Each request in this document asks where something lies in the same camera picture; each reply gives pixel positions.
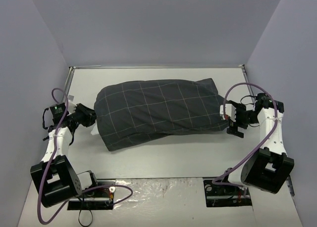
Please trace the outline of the white pillow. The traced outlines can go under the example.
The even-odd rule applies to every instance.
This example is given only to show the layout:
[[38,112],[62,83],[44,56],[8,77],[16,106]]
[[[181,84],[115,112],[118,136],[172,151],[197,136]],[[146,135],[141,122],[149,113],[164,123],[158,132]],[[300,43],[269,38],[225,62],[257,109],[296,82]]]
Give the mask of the white pillow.
[[94,127],[93,127],[93,129],[92,129],[92,131],[91,131],[91,135],[93,135],[93,136],[95,136],[95,135],[99,135],[100,133],[99,133],[99,130],[98,130],[98,126],[97,126],[97,124],[95,123],[95,125],[94,125]]

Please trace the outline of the dark grey checked pillowcase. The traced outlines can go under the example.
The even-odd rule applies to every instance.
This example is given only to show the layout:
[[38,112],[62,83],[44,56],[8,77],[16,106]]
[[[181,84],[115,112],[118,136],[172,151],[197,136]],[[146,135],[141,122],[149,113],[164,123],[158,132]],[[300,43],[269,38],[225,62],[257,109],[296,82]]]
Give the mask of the dark grey checked pillowcase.
[[102,88],[94,111],[98,132],[113,152],[170,135],[223,131],[223,100],[211,78],[128,81]]

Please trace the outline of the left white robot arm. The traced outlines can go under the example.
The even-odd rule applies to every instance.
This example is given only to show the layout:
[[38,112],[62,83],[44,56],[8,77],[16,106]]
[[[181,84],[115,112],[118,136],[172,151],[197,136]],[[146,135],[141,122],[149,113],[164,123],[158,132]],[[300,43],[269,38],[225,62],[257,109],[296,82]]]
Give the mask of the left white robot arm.
[[90,127],[96,122],[96,113],[83,104],[77,104],[73,113],[66,110],[65,103],[57,104],[44,110],[53,115],[53,125],[43,128],[49,132],[47,150],[39,164],[33,165],[30,174],[36,190],[41,197],[41,204],[48,208],[81,195],[95,196],[100,184],[87,179],[82,186],[78,175],[67,158],[69,146],[74,141],[78,126]]

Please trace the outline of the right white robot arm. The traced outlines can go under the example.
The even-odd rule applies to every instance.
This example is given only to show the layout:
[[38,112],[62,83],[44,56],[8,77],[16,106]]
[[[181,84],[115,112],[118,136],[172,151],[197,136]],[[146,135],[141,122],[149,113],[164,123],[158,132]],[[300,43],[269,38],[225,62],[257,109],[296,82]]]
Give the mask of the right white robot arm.
[[220,106],[219,113],[228,121],[227,133],[240,138],[244,134],[239,128],[259,125],[260,146],[244,162],[240,179],[244,185],[276,194],[294,168],[294,160],[287,156],[282,137],[284,104],[259,93],[251,110],[228,101]]

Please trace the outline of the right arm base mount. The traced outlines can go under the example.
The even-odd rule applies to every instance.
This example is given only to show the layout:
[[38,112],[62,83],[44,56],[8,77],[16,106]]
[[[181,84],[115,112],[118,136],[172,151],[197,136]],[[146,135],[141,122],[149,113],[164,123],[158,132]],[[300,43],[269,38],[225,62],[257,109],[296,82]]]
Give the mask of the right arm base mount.
[[215,185],[212,179],[203,179],[207,208],[252,206],[250,192],[247,188]]

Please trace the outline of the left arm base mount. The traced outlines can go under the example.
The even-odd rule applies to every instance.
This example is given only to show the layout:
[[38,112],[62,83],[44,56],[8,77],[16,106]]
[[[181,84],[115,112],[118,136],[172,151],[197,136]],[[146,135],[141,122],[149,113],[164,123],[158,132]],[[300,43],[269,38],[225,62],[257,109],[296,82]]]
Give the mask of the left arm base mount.
[[97,182],[99,186],[107,185],[109,188],[101,188],[84,193],[79,198],[71,199],[67,204],[68,211],[98,211],[112,210],[114,203],[114,181]]

